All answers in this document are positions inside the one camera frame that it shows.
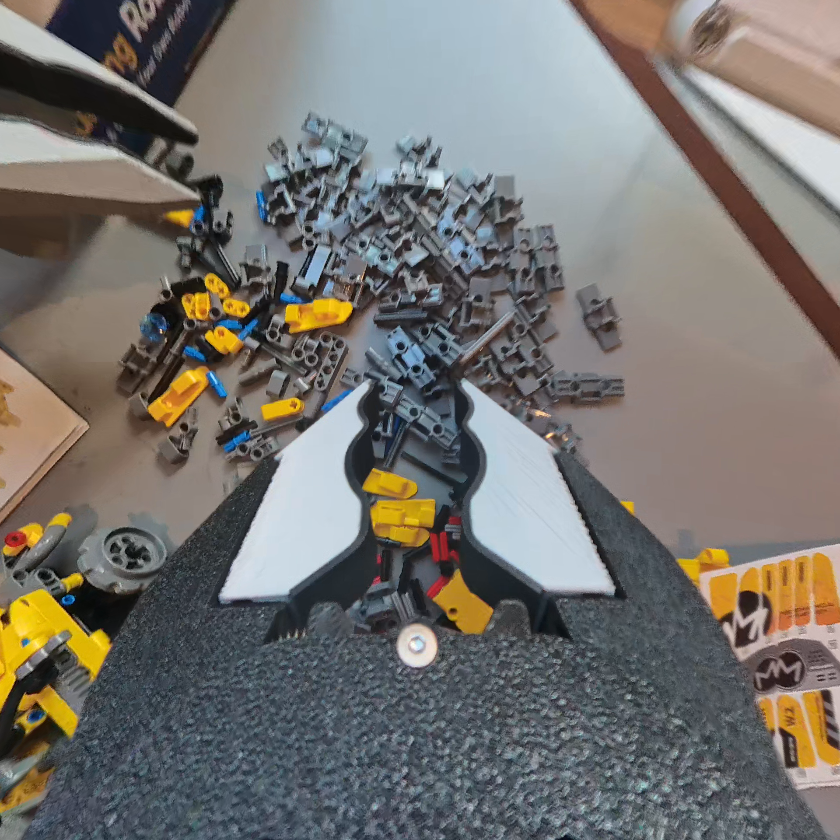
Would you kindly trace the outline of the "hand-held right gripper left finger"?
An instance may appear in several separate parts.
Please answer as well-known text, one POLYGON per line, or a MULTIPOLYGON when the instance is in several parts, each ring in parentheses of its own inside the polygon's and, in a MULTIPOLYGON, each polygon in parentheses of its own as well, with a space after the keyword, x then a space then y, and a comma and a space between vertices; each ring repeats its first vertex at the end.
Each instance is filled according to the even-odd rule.
POLYGON ((375 572, 363 483, 374 464, 376 393, 363 381, 276 457, 219 591, 221 605, 349 606, 375 572))

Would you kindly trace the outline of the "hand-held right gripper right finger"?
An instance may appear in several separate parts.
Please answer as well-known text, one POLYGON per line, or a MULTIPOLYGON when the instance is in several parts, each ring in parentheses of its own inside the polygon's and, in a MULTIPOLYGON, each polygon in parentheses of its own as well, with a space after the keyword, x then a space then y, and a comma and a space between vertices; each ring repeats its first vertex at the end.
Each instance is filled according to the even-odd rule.
POLYGON ((459 384, 464 535, 540 594, 616 594, 559 468, 558 451, 468 381, 459 384))

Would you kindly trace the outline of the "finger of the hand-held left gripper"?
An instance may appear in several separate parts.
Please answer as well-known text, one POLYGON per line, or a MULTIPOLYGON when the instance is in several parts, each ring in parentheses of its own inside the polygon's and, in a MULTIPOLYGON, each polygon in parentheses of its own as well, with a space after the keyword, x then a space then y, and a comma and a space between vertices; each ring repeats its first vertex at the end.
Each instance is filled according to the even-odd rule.
POLYGON ((1 88, 63 111, 96 117, 177 143, 195 145, 195 125, 99 64, 81 69, 1 45, 1 88))
POLYGON ((2 116, 2 217, 158 217, 200 203, 194 190, 110 145, 2 116))

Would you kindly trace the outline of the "toy brick instruction booklet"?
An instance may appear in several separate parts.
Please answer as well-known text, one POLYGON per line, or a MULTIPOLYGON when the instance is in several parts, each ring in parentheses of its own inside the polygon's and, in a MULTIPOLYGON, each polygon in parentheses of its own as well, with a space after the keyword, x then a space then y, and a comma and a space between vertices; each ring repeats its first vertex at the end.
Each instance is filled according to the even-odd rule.
POLYGON ((1 350, 1 519, 88 431, 88 422, 1 350))

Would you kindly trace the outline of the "grey desk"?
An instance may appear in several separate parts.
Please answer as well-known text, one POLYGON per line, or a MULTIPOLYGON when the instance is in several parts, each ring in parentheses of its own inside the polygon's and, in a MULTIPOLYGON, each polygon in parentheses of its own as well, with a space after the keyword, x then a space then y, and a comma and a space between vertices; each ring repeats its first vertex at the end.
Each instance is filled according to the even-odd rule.
MULTIPOLYGON (((625 377, 624 399, 558 411, 593 475, 680 556, 838 542, 838 362, 571 5, 237 2, 178 109, 196 170, 224 179, 233 261, 264 244, 302 262, 256 190, 310 111, 366 136, 375 166, 431 135, 452 171, 514 175, 525 223, 560 242, 554 362, 625 377)), ((221 406, 203 395, 173 467, 115 380, 177 249, 123 218, 77 242, 67 261, 2 253, 2 345, 90 424, 7 526, 68 508, 81 537, 158 524, 176 548, 230 488, 221 406)))

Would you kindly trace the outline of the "blue cardboard box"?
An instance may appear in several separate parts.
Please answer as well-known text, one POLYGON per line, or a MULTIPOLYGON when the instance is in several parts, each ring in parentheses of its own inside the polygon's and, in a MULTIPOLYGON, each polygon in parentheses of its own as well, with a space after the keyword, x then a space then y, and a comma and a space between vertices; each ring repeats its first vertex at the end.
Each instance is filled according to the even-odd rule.
POLYGON ((173 108, 233 1, 62 1, 46 25, 173 108))

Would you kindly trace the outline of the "yellow toy brick vehicle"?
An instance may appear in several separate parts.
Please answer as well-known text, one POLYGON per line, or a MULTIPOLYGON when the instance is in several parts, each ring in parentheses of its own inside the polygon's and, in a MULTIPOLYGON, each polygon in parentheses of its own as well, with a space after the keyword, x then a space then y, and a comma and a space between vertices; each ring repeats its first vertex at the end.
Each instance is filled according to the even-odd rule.
POLYGON ((2 838, 20 838, 122 625, 172 553, 164 524, 57 513, 2 533, 2 838))

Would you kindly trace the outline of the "yellow striped leaflet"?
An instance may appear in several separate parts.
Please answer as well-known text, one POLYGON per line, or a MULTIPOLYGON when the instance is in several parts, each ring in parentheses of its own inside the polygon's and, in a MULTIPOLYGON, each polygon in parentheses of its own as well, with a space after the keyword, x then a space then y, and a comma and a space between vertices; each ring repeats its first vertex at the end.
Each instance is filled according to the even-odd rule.
POLYGON ((839 545, 733 565, 724 549, 677 563, 746 669, 794 786, 839 784, 839 545))

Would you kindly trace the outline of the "pile of loose toy bricks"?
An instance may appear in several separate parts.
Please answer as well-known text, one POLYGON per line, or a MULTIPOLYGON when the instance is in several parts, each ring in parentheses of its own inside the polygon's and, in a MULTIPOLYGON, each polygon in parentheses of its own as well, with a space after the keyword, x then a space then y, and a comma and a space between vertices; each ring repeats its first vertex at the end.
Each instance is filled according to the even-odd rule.
MULTIPOLYGON (((258 218, 301 258, 297 268, 272 262, 261 239, 234 266, 221 177, 188 181, 191 155, 160 157, 201 203, 170 215, 182 226, 183 276, 161 279, 120 361, 118 388, 132 414, 164 427, 159 457, 173 466, 191 454, 198 403, 211 396, 216 451, 267 479, 284 447, 372 382, 374 464, 363 490, 375 570, 345 606, 353 630, 432 620, 480 634, 511 601, 530 632, 568 637, 563 599, 610 597, 537 593, 464 535, 470 474, 462 470, 459 384, 477 386, 558 454, 576 455, 579 437, 558 410, 619 404, 625 377, 564 369, 552 357, 553 299, 564 293, 560 244, 551 224, 523 223, 511 175, 450 171, 431 137, 412 135, 397 142, 395 163, 372 169, 367 142, 310 112, 295 148, 282 138, 269 144, 258 218)), ((213 572, 212 606, 262 605, 221 605, 219 591, 268 484, 247 512, 224 505, 203 540, 187 545, 221 539, 209 560, 190 558, 191 570, 213 572)), ((263 602, 275 613, 275 635, 303 630, 322 603, 263 602)))

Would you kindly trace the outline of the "clipboard with instruction sheet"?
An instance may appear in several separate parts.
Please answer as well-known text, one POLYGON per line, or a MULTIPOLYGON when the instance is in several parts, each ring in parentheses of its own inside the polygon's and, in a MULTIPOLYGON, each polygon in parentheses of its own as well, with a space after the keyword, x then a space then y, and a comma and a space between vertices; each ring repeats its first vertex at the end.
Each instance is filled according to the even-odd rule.
POLYGON ((835 137, 838 1, 583 1, 595 25, 672 67, 695 67, 835 137))

